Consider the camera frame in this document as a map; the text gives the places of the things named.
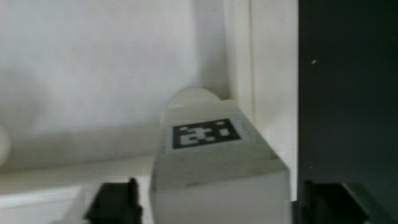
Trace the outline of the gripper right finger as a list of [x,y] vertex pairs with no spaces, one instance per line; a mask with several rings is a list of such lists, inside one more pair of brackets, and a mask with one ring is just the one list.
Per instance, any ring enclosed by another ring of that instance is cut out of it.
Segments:
[[303,184],[294,224],[391,224],[381,203],[359,183]]

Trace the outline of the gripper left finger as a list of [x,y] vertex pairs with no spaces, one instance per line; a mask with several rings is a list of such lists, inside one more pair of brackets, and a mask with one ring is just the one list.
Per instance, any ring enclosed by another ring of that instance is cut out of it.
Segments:
[[86,212],[89,224],[143,224],[139,182],[104,183]]

